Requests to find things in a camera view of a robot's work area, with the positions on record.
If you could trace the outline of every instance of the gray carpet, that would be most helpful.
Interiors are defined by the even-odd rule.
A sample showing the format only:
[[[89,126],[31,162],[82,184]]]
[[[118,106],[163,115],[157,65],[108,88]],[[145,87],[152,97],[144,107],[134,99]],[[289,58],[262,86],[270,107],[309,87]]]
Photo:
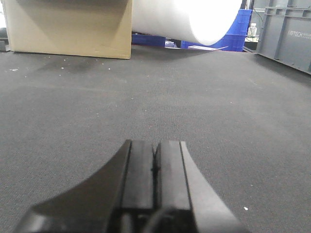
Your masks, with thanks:
[[[131,60],[0,53],[0,66],[1,233],[127,138],[185,140],[252,232],[311,232],[310,75],[254,54],[144,47]]]

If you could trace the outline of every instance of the black cable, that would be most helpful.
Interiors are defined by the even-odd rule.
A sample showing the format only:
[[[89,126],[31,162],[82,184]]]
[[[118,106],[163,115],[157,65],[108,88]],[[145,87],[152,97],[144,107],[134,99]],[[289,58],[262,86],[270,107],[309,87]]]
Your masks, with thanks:
[[[260,17],[261,22],[263,23],[263,19],[262,19],[261,15],[255,9],[253,9],[253,11],[255,11],[255,13]]]
[[[123,214],[121,217],[120,233],[134,233],[134,221],[130,214]]]
[[[240,9],[245,9],[247,5],[247,0],[243,0]]]
[[[254,8],[254,3],[255,3],[255,0],[250,1],[249,7],[248,7],[249,10],[252,10]]]
[[[175,212],[176,209],[173,207],[166,207],[159,209],[153,215],[151,215],[149,221],[146,223],[145,227],[142,230],[142,233],[154,233],[159,227],[161,220],[167,214]]]

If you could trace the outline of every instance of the white paper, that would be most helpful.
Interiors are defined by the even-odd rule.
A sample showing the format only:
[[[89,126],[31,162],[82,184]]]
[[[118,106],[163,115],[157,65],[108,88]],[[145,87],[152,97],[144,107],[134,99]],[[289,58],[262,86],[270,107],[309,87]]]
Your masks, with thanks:
[[[133,31],[203,45],[219,41],[242,0],[133,0]]]

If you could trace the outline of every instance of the blue plastic crate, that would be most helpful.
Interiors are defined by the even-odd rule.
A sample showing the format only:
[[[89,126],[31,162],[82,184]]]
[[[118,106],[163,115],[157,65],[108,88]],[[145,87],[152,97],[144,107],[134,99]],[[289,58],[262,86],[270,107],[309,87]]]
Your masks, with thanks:
[[[247,35],[248,24],[252,15],[252,10],[240,9],[231,28],[226,34]]]
[[[182,49],[188,49],[189,46],[197,45],[202,47],[210,47],[210,48],[223,48],[223,51],[236,51],[236,52],[242,52],[244,43],[245,43],[245,35],[230,35],[226,34],[220,41],[218,41],[216,44],[205,46],[197,43],[182,41],[181,42],[181,48]]]
[[[189,46],[197,45],[216,49],[225,47],[222,50],[242,52],[245,44],[245,38],[247,36],[248,24],[251,15],[252,10],[239,10],[239,13],[234,20],[232,26],[230,27],[229,31],[220,41],[213,45],[205,46],[197,43],[182,41],[181,48],[187,49]]]
[[[165,47],[165,37],[155,35],[132,34],[132,44]]]

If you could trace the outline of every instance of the storage container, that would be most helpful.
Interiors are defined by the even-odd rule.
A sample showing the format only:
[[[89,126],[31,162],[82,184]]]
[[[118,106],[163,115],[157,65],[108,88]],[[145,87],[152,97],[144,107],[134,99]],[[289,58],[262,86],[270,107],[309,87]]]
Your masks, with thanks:
[[[311,9],[267,7],[257,52],[311,74]]]
[[[155,35],[132,34],[132,44],[147,46],[165,46],[165,37]]]
[[[279,7],[279,8],[311,8],[310,0],[269,0],[268,7]]]

